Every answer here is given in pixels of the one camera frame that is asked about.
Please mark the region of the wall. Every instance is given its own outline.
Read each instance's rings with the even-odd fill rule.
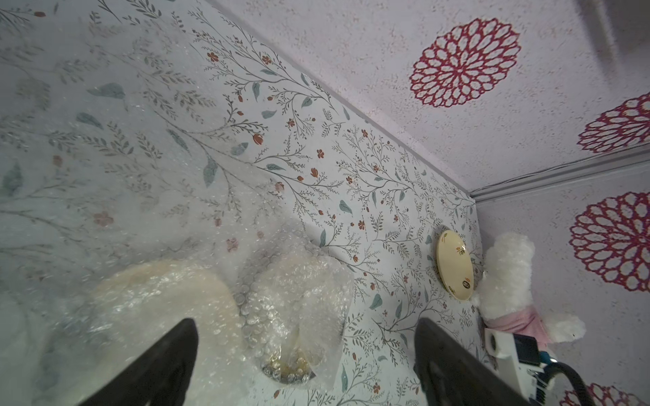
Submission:
[[[645,0],[214,1],[468,190],[650,134]]]
[[[645,402],[650,401],[649,175],[645,164],[478,204],[486,247],[505,231],[535,243],[532,293],[540,312],[571,312],[586,323],[583,339],[552,346],[559,358],[588,385],[613,386]],[[599,209],[604,216],[593,215]],[[626,241],[632,244],[621,244]]]
[[[423,404],[420,316],[487,362],[478,312],[436,277],[442,227],[476,273],[482,258],[475,204],[440,173],[207,3],[12,6],[0,10],[3,404],[38,404],[50,333],[83,320],[102,278],[190,257],[232,283],[284,222],[354,274],[344,357],[327,395],[262,377],[243,403]]]

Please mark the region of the cream plate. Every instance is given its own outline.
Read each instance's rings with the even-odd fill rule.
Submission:
[[[474,292],[474,272],[465,242],[454,231],[446,230],[438,240],[438,271],[445,288],[458,300],[467,300]]]

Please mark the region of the white plush toy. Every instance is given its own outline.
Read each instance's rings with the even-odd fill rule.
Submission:
[[[553,342],[574,341],[586,332],[572,314],[549,314],[540,318],[532,304],[530,277],[535,245],[527,236],[504,233],[486,252],[483,280],[472,303],[486,326],[507,333],[533,336],[540,350]]]

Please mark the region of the ceiling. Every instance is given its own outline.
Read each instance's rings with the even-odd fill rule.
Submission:
[[[593,156],[585,126],[650,92],[644,0],[217,3],[468,190]]]

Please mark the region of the bubble-wrapped object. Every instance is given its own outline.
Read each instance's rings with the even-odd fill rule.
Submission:
[[[285,227],[253,254],[237,284],[242,335],[262,371],[284,384],[331,388],[353,294],[350,271]]]
[[[237,404],[254,371],[244,356],[238,308],[215,270],[190,260],[145,262],[100,283],[50,338],[34,404],[78,404],[185,317],[199,332],[185,404],[217,398]]]

